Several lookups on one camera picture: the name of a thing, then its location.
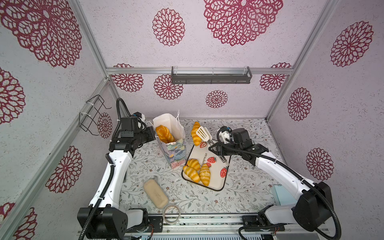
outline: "golden croissant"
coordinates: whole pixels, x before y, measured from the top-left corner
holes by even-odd
[[[162,142],[170,143],[175,141],[174,137],[169,132],[169,129],[166,126],[158,126],[156,128],[156,132]]]
[[[188,160],[187,165],[194,168],[196,171],[200,170],[200,163],[197,159],[191,158]]]
[[[209,181],[211,180],[211,171],[206,163],[204,163],[200,168],[200,179],[205,186],[209,185]]]
[[[196,134],[196,131],[199,129],[199,127],[200,127],[200,123],[195,122],[191,131],[193,143],[195,144],[195,146],[199,146],[202,141],[202,139]]]
[[[196,170],[192,167],[184,166],[183,167],[184,173],[192,179],[194,182],[200,182],[200,177],[197,174]]]

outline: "spatula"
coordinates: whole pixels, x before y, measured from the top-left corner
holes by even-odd
[[[212,135],[211,133],[208,131],[208,129],[206,127],[203,127],[203,126],[200,126],[197,131],[196,131],[196,134],[204,141],[204,142],[207,142],[209,144],[209,146],[213,146],[214,143],[212,142]],[[219,156],[219,158],[221,159],[222,162],[225,162],[226,164],[227,163],[227,160],[225,157],[223,156]]]

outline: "bread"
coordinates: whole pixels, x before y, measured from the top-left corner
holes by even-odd
[[[199,171],[199,170],[200,170],[200,163],[199,163],[199,161],[198,161],[197,159],[195,159],[195,158],[191,158],[191,159],[189,159],[188,162],[187,162],[187,165],[188,165],[189,167],[194,168],[196,171]]]
[[[192,179],[192,181],[200,182],[200,177],[194,168],[189,167],[189,166],[184,166],[183,171],[188,177],[190,177]]]
[[[211,171],[207,164],[203,164],[200,168],[200,180],[204,184],[204,186],[209,185],[209,181],[211,180]]]
[[[169,202],[168,197],[154,179],[144,183],[144,191],[158,209],[164,208]]]
[[[175,141],[175,138],[166,126],[160,125],[156,127],[156,132],[162,142],[170,143]]]
[[[193,125],[193,128],[192,128],[192,131],[191,131],[191,135],[192,135],[192,139],[193,139],[193,143],[195,144],[195,146],[199,146],[201,141],[203,141],[197,134],[196,134],[196,131],[199,129],[200,127],[200,123],[199,122],[195,122],[195,124]]]

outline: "cutting board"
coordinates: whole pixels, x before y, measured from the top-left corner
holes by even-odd
[[[229,166],[221,161],[221,159],[214,154],[213,152],[208,150],[208,144],[206,142],[202,142],[200,146],[193,145],[193,148],[189,154],[187,160],[195,158],[199,161],[200,166],[206,163],[209,166],[209,170],[211,171],[211,179],[208,186],[205,186],[201,181],[194,182],[190,177],[188,177],[184,171],[181,172],[181,176],[184,180],[192,182],[194,184],[198,184],[200,186],[212,189],[214,191],[221,191],[224,188],[225,180],[227,179],[227,172]],[[228,163],[230,163],[231,156],[225,156]]]

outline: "floral paper bag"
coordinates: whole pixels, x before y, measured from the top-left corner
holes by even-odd
[[[180,124],[179,119],[169,113],[165,113],[154,118],[153,125],[155,128],[159,125],[166,126],[176,140],[175,142],[164,143],[156,136],[160,150],[171,168],[184,165],[187,156],[187,141],[185,140],[184,127]]]

